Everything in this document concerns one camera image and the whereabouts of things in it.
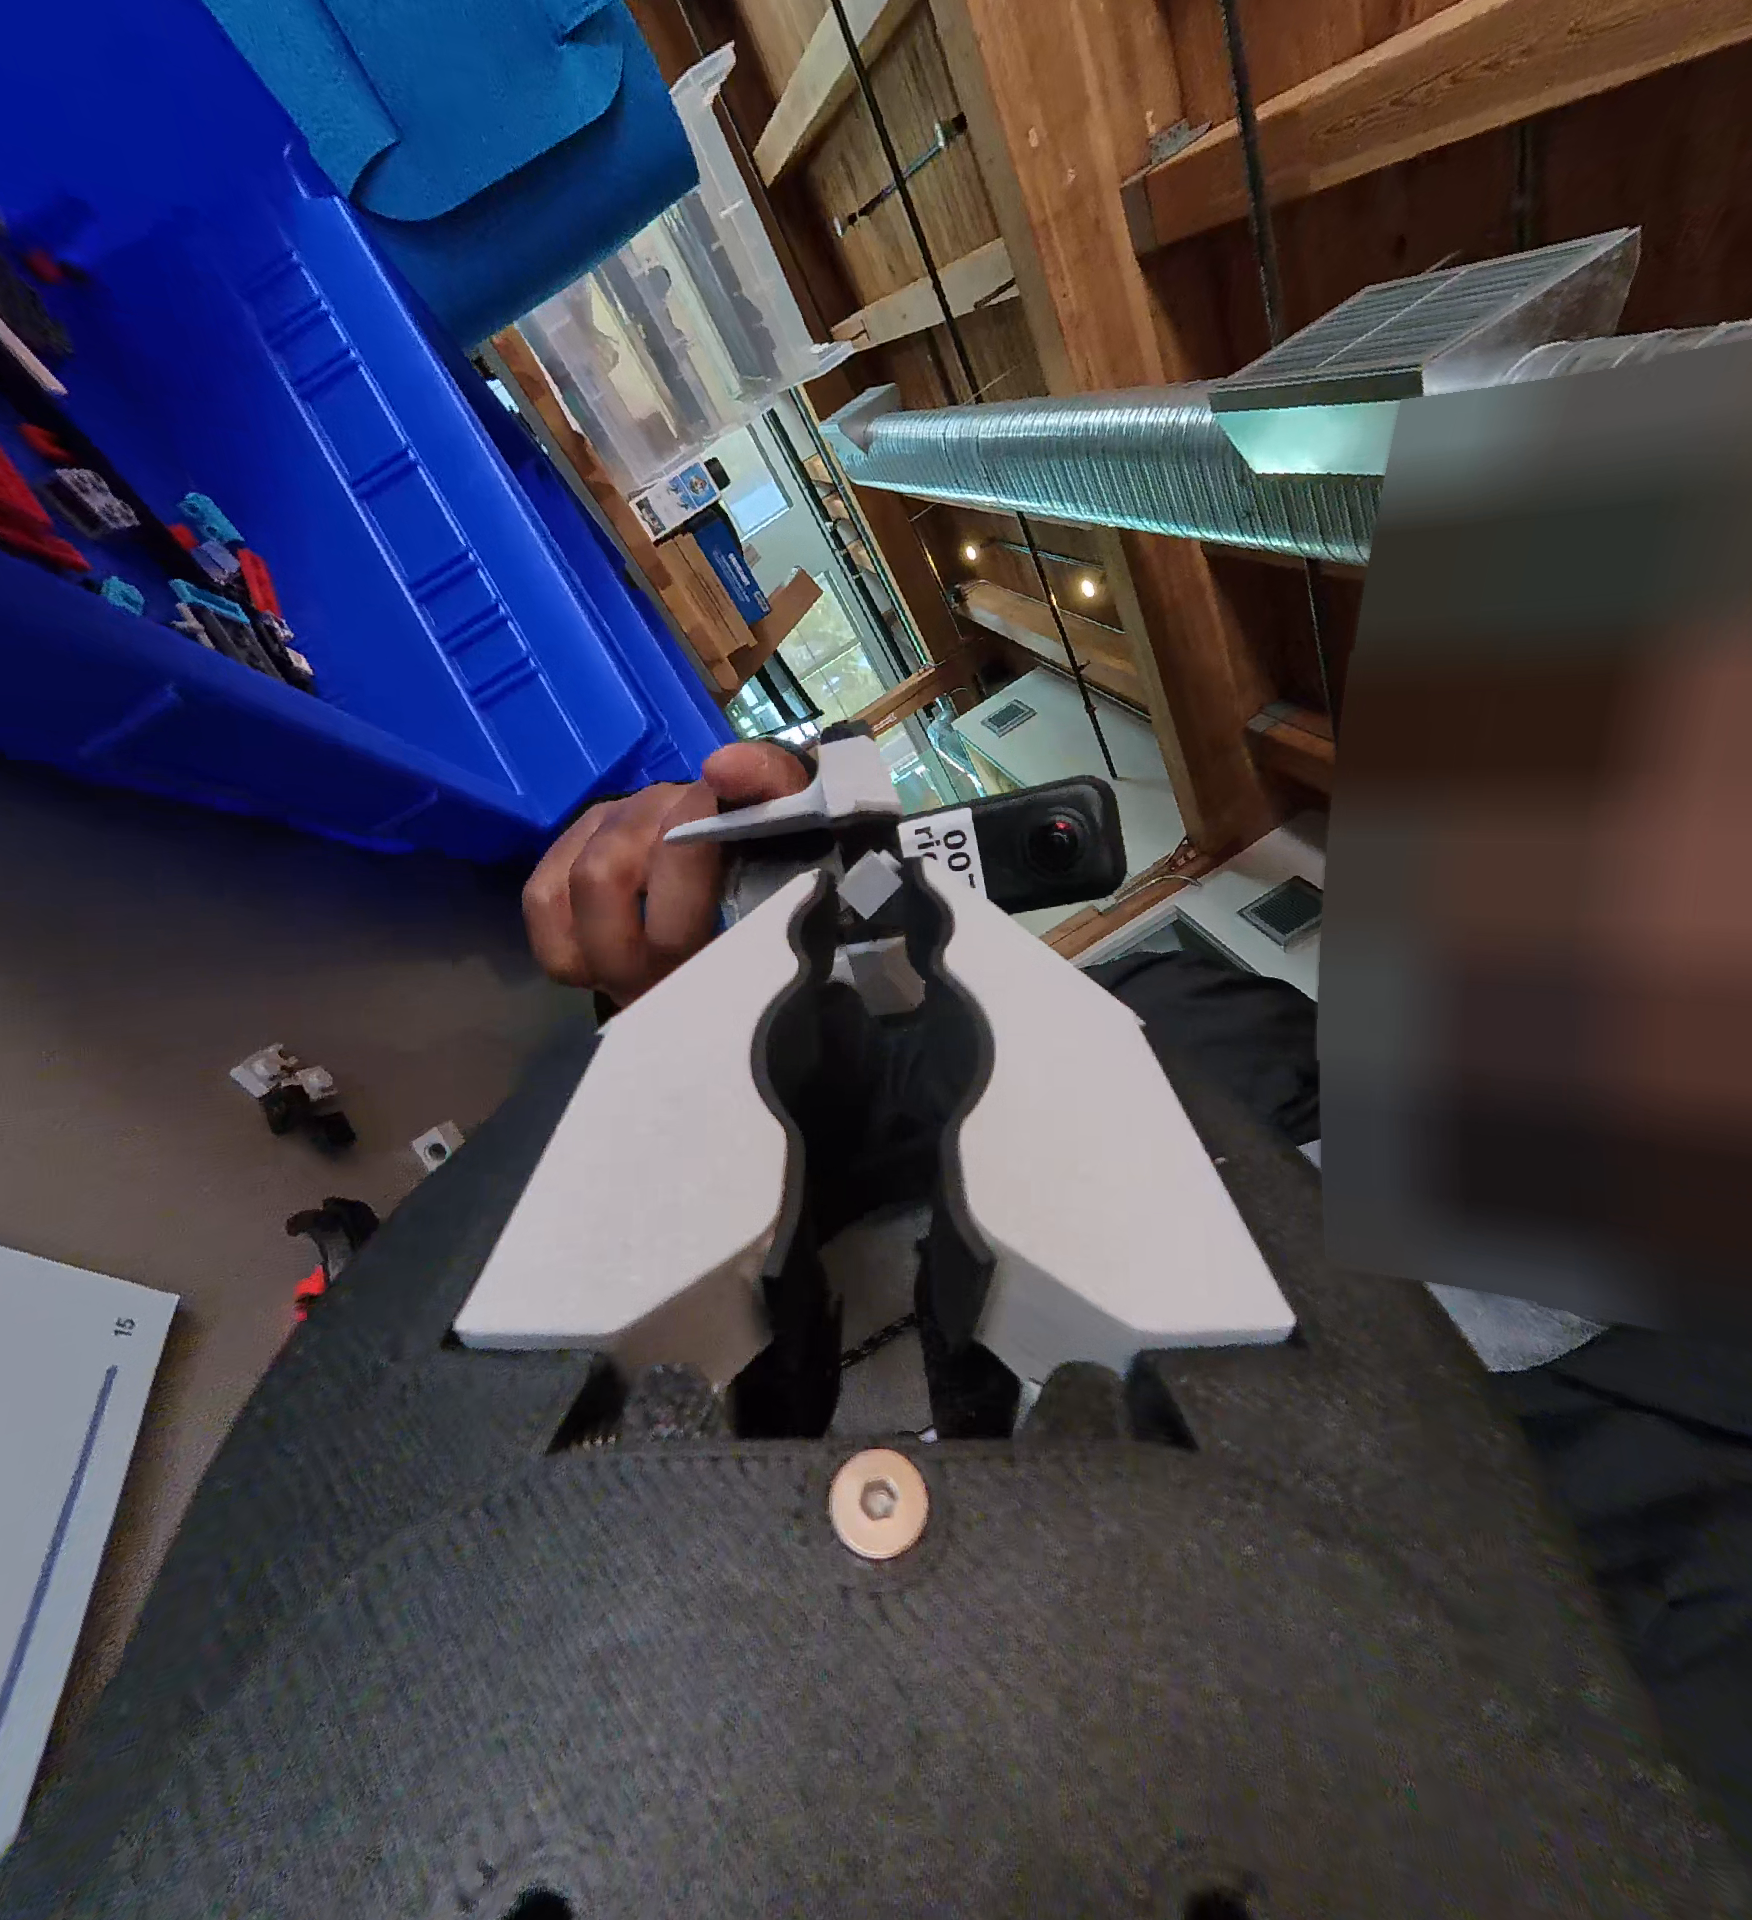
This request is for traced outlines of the silver ventilation duct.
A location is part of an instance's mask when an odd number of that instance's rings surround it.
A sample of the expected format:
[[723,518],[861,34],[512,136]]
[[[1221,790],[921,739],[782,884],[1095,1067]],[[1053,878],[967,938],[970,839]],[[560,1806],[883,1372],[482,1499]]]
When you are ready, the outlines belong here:
[[823,424],[859,489],[1281,561],[1370,563],[1398,411],[1492,386],[1752,346],[1752,320],[1622,336],[1639,231],[1376,283],[1218,380]]

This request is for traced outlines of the person's right hand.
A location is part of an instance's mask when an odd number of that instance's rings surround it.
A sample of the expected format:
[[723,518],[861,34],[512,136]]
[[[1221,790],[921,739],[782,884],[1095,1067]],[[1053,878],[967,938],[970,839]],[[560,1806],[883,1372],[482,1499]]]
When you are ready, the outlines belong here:
[[698,782],[655,784],[588,809],[522,887],[529,948],[556,984],[621,1010],[693,959],[720,927],[725,854],[673,829],[801,794],[802,755],[775,741],[715,753]]

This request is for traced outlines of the blue felt bag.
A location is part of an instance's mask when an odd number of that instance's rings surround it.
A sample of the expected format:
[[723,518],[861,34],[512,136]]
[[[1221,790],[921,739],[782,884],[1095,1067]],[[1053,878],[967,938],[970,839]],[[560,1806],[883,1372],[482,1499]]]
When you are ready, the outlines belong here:
[[588,277],[699,183],[628,4],[209,13],[460,350]]

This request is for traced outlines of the person's black jacket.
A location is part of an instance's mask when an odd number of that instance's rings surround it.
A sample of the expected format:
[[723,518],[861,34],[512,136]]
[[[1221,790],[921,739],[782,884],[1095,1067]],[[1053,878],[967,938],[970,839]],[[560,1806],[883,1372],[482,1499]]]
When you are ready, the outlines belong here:
[[[1321,1159],[1317,1004],[1208,951],[1083,970],[1143,1024],[1184,1104],[1225,1094]],[[823,1097],[844,1154],[825,1239],[928,1200],[955,1071],[911,1022],[834,986]],[[1614,1328],[1560,1361],[1492,1376],[1573,1526],[1680,1765],[1752,1864],[1752,1349]]]

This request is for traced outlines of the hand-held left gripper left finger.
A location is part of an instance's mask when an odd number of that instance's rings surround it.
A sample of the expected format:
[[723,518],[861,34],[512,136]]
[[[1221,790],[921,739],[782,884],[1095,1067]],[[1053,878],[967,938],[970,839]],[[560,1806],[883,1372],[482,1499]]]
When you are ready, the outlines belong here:
[[840,886],[801,870],[602,1029],[452,1331],[732,1388],[742,1433],[825,1433],[842,1302],[793,1114],[819,1060]]

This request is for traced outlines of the clear plastic storage box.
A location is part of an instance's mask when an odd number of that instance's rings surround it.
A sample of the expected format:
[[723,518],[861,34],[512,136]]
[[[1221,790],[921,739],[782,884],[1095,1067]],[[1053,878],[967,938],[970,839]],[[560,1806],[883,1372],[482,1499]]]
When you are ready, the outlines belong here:
[[836,372],[720,129],[732,44],[672,84],[698,187],[514,326],[618,492],[672,491],[727,435]]

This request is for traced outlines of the blue plastic bin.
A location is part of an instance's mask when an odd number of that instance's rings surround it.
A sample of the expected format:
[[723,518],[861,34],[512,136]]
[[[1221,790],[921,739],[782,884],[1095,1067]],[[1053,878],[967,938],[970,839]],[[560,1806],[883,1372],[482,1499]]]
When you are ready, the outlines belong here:
[[492,862],[720,709],[201,4],[0,4],[0,762]]

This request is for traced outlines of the blue white cardboard box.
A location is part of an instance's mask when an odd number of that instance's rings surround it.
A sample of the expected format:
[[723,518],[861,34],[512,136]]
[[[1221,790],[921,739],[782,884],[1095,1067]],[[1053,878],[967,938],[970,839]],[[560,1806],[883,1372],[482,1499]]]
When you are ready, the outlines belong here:
[[684,462],[645,491],[633,492],[630,506],[652,542],[691,542],[691,548],[715,570],[744,623],[759,626],[768,618],[771,602],[757,581],[746,561],[744,544],[723,504],[727,485],[727,468],[717,456],[710,456]]

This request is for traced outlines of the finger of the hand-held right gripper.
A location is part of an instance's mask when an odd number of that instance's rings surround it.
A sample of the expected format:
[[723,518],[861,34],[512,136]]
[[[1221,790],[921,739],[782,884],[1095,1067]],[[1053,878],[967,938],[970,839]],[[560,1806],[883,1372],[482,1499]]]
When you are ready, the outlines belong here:
[[669,829],[669,848],[717,848],[732,860],[823,860],[844,844],[895,845],[903,807],[877,741],[842,732],[810,749],[809,778],[788,795],[737,805]]

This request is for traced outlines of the partly built toy brick model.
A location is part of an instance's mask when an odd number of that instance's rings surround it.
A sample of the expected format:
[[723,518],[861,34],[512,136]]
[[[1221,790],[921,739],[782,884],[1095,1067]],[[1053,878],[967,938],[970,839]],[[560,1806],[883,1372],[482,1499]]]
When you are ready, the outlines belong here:
[[307,1241],[313,1248],[313,1270],[299,1282],[292,1296],[296,1325],[304,1325],[313,1310],[335,1292],[380,1224],[381,1216],[376,1208],[347,1196],[329,1196],[316,1208],[289,1214],[285,1234]]

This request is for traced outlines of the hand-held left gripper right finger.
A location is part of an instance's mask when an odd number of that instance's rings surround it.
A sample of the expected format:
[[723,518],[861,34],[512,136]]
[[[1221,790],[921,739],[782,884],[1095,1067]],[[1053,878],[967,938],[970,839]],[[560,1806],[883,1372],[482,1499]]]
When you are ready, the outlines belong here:
[[914,1305],[936,1437],[1006,1438],[1072,1365],[1288,1343],[1296,1313],[1129,1006],[958,878],[908,878],[903,914],[955,1071]]

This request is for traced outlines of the instruction booklet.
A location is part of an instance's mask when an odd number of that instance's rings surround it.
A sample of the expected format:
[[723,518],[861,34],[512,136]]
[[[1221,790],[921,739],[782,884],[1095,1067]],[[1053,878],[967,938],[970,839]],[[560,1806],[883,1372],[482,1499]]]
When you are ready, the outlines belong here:
[[176,1307],[0,1247],[0,1858],[69,1685]]

